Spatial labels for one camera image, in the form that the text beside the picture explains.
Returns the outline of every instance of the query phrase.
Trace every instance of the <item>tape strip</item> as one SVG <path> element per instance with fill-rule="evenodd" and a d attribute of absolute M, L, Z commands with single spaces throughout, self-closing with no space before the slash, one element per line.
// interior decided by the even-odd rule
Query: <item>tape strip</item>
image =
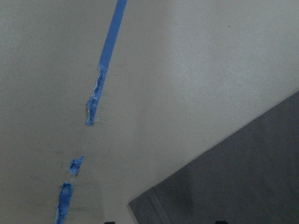
<path fill-rule="evenodd" d="M 69 168 L 69 171 L 71 174 L 76 175 L 79 172 L 80 166 L 83 162 L 83 159 L 84 159 L 84 156 L 81 156 L 81 158 L 73 159 L 71 161 L 70 168 Z"/>
<path fill-rule="evenodd" d="M 64 182 L 59 196 L 55 224 L 64 224 L 64 220 L 70 207 L 71 194 L 72 185 L 68 182 Z"/>
<path fill-rule="evenodd" d="M 118 0 L 116 3 L 115 11 L 113 14 L 113 18 L 111 20 L 111 24 L 109 27 L 109 31 L 105 40 L 105 44 L 102 50 L 102 54 L 99 61 L 99 78 L 95 84 L 92 95 L 90 96 L 89 101 L 87 102 L 87 110 L 88 110 L 88 118 L 86 124 L 88 126 L 93 125 L 93 120 L 95 117 L 95 113 L 98 108 L 99 100 L 102 95 L 102 90 L 104 86 L 104 82 L 106 79 L 106 74 L 109 68 L 113 48 L 116 42 L 117 34 L 119 28 L 121 26 L 122 16 L 127 4 L 127 0 Z"/>

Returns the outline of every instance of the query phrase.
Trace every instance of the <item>gray cloth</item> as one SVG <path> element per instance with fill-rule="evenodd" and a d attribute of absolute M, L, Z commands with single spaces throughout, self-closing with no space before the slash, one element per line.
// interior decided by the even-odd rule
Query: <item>gray cloth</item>
<path fill-rule="evenodd" d="M 299 223 L 299 92 L 129 205 L 139 224 Z"/>

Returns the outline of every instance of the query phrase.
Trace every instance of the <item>wall surface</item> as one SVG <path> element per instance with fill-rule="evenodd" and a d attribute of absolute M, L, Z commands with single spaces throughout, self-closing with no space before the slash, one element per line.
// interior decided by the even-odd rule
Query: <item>wall surface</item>
<path fill-rule="evenodd" d="M 135 224 L 128 202 L 299 90 L 299 1 L 0 0 L 1 223 Z M 71 177 L 71 159 L 84 155 Z"/>

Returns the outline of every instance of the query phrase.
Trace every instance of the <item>gray fabric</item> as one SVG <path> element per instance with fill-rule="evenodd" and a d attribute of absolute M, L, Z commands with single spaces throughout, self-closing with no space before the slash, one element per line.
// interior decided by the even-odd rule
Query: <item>gray fabric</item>
<path fill-rule="evenodd" d="M 139 224 L 298 223 L 299 92 L 129 205 Z"/>

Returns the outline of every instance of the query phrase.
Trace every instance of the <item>blue painter's tape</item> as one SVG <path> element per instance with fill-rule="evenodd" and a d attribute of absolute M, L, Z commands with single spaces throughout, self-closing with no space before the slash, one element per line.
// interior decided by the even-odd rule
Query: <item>blue painter's tape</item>
<path fill-rule="evenodd" d="M 70 207 L 71 194 L 72 185 L 68 182 L 64 182 L 59 196 L 55 224 L 64 224 L 64 220 Z"/>
<path fill-rule="evenodd" d="M 81 156 L 79 159 L 73 159 L 70 164 L 69 171 L 71 174 L 76 175 L 80 170 L 81 163 L 83 162 L 84 156 Z"/>
<path fill-rule="evenodd" d="M 99 61 L 99 78 L 95 84 L 92 95 L 90 96 L 89 101 L 87 102 L 88 118 L 86 124 L 88 126 L 93 125 L 93 120 L 95 113 L 98 108 L 99 100 L 102 95 L 102 89 L 106 79 L 106 74 L 109 68 L 113 48 L 116 42 L 117 34 L 121 26 L 122 16 L 127 4 L 127 0 L 118 0 L 116 3 L 115 11 L 109 31 L 105 40 L 105 44 L 102 50 L 102 54 Z"/>

